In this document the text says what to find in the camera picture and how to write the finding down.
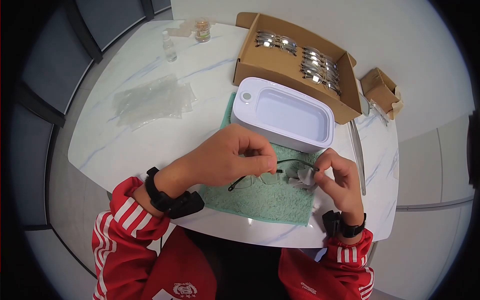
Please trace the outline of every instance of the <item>cardboard box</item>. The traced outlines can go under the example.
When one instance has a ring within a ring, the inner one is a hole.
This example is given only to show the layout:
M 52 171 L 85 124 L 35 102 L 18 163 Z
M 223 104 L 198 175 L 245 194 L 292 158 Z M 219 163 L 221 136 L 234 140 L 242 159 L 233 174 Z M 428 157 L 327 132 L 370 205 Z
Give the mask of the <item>cardboard box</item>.
M 233 84 L 239 85 L 247 77 L 259 77 L 293 88 L 327 104 L 339 124 L 345 124 L 361 114 L 360 96 L 353 73 L 357 62 L 348 52 L 300 26 L 262 13 L 240 12 L 236 26 L 249 31 L 237 59 Z M 257 30 L 270 30 L 277 35 L 293 38 L 298 44 L 297 56 L 278 48 L 255 47 Z M 302 78 L 300 63 L 303 46 L 317 48 L 336 62 L 342 92 L 340 96 L 323 84 L 314 84 Z
M 393 120 L 394 117 L 389 112 L 393 110 L 392 104 L 400 101 L 395 96 L 396 84 L 379 68 L 370 70 L 360 80 L 360 83 L 367 100 L 370 101 L 372 99 L 378 103 L 384 112 L 389 115 L 390 119 Z

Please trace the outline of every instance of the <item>hand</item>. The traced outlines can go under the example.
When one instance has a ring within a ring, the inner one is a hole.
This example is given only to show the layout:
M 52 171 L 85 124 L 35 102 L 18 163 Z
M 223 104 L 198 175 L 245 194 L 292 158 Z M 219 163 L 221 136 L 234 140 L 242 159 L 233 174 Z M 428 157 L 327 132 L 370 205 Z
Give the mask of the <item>hand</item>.
M 276 172 L 276 154 L 269 141 L 238 124 L 219 130 L 178 160 L 188 167 L 186 180 L 191 185 L 222 186 L 242 176 Z
M 335 150 L 328 148 L 314 164 L 320 170 L 315 173 L 318 186 L 332 197 L 335 207 L 347 216 L 349 225 L 363 223 L 363 204 L 360 195 L 360 180 L 355 162 L 341 157 Z M 325 175 L 332 167 L 335 180 Z

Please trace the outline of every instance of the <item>glass jar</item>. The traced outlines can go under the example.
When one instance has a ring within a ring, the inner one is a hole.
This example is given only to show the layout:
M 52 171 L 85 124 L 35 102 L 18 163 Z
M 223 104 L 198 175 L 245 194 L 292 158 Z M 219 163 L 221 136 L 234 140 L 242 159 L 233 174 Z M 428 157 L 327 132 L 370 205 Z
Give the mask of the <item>glass jar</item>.
M 206 18 L 195 20 L 195 40 L 198 43 L 206 43 L 210 40 L 210 22 Z

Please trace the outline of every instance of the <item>white stripe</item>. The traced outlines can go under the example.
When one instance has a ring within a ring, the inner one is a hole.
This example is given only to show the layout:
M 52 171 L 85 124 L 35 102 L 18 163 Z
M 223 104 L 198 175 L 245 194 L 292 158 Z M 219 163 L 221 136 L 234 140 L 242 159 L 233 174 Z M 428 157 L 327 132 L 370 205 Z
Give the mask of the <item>white stripe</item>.
M 110 211 L 104 211 L 103 213 L 100 213 L 97 217 L 96 217 L 96 220 L 95 220 L 95 224 L 93 226 L 93 231 L 95 232 L 97 238 L 100 240 L 100 243 L 98 245 L 98 247 L 95 248 L 95 250 L 93 251 L 93 254 L 95 256 L 95 264 L 96 266 L 98 267 L 98 269 L 101 269 L 102 268 L 102 265 L 100 264 L 100 261 L 98 260 L 98 256 L 97 256 L 97 253 L 100 249 L 103 248 L 103 239 L 101 238 L 100 236 L 100 233 L 98 232 L 98 228 L 100 228 L 100 223 L 102 222 L 102 219 L 103 219 L 103 216 L 108 213 Z
M 364 290 L 362 293 L 360 293 L 360 296 L 363 296 L 365 294 L 369 294 L 369 292 L 373 289 L 373 284 L 371 287 L 369 287 L 368 289 Z
M 107 287 L 105 286 L 105 282 L 103 281 L 103 270 L 105 270 L 105 265 L 107 263 L 107 257 L 110 253 L 113 253 L 117 250 L 117 242 L 115 242 L 114 240 L 112 240 L 110 238 L 110 236 L 108 235 L 108 228 L 110 226 L 110 221 L 113 219 L 112 215 L 109 215 L 107 217 L 107 220 L 105 222 L 105 227 L 107 228 L 107 230 L 105 231 L 104 230 L 104 237 L 105 239 L 109 239 L 112 243 L 112 250 L 111 251 L 105 251 L 103 253 L 103 261 L 104 261 L 104 266 L 102 268 L 102 270 L 100 271 L 100 275 L 98 276 L 98 283 L 100 284 L 100 288 L 102 289 L 102 292 L 103 294 L 105 295 L 105 299 L 107 299 Z
M 151 218 L 152 218 L 152 215 L 147 213 L 147 215 L 143 218 L 143 220 L 132 231 L 132 236 L 134 238 L 137 237 L 137 230 L 142 230 L 148 224 L 148 222 L 150 221 Z
M 369 282 L 366 286 L 364 286 L 364 287 L 359 287 L 359 290 L 363 290 L 364 288 L 369 287 L 369 286 L 373 283 L 373 272 L 370 270 L 369 267 L 365 267 L 365 271 L 366 271 L 367 273 L 370 273 L 370 282 Z
M 103 236 L 104 237 L 108 237 L 108 228 L 110 228 L 110 222 L 112 221 L 112 219 L 113 219 L 113 216 L 109 215 L 107 217 L 106 221 L 105 221 L 105 225 L 103 226 Z M 110 248 L 110 240 L 108 238 L 108 239 L 105 239 L 105 247 L 103 247 L 103 249 L 100 249 L 100 251 L 98 251 L 98 256 L 100 256 L 100 261 L 103 265 L 105 265 L 105 261 L 103 259 L 102 251 L 105 252 L 109 248 Z
M 368 297 L 370 297 L 370 294 L 371 294 L 371 293 L 372 293 L 372 291 L 370 291 L 370 293 L 368 293 L 368 295 L 363 296 L 363 297 L 361 298 L 361 300 L 365 300 L 365 299 L 367 299 Z
M 348 250 L 348 248 L 345 248 L 345 262 L 346 263 L 349 263 L 350 262 L 350 258 L 349 258 L 349 255 L 350 255 L 350 251 Z
M 98 285 L 97 285 L 97 284 L 95 284 L 94 295 L 95 295 L 95 297 L 97 297 L 98 299 L 103 300 L 103 296 L 100 296 L 100 294 L 98 293 Z
M 128 216 L 125 222 L 123 222 L 123 225 L 122 225 L 123 229 L 127 230 L 128 226 L 130 226 L 135 221 L 135 219 L 140 215 L 143 209 L 144 208 L 141 205 L 138 205 L 135 208 L 135 210 L 132 212 L 132 214 Z
M 352 262 L 354 262 L 354 263 L 357 262 L 357 247 L 356 246 L 352 247 Z
M 130 206 L 132 206 L 134 202 L 135 200 L 133 198 L 128 198 L 127 201 L 125 201 L 125 203 L 120 207 L 120 209 L 115 214 L 115 221 L 117 221 L 117 223 L 120 221 L 120 218 L 130 208 Z
M 342 262 L 342 247 L 338 247 L 336 250 L 336 262 L 337 263 Z

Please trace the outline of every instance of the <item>embroidered emblem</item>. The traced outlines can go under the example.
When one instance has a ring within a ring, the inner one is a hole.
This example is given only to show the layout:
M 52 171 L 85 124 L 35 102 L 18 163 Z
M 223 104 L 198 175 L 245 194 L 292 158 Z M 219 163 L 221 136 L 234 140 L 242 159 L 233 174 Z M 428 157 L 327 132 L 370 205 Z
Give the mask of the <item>embroidered emblem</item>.
M 176 283 L 173 286 L 173 292 L 177 295 L 180 295 L 181 298 L 194 298 L 197 293 L 197 288 L 190 282 L 185 283 Z
M 307 286 L 306 284 L 304 284 L 303 282 L 300 282 L 300 284 L 302 285 L 302 288 L 306 289 L 307 291 L 309 291 L 310 293 L 312 294 L 317 294 L 317 291 L 314 290 L 313 288 Z

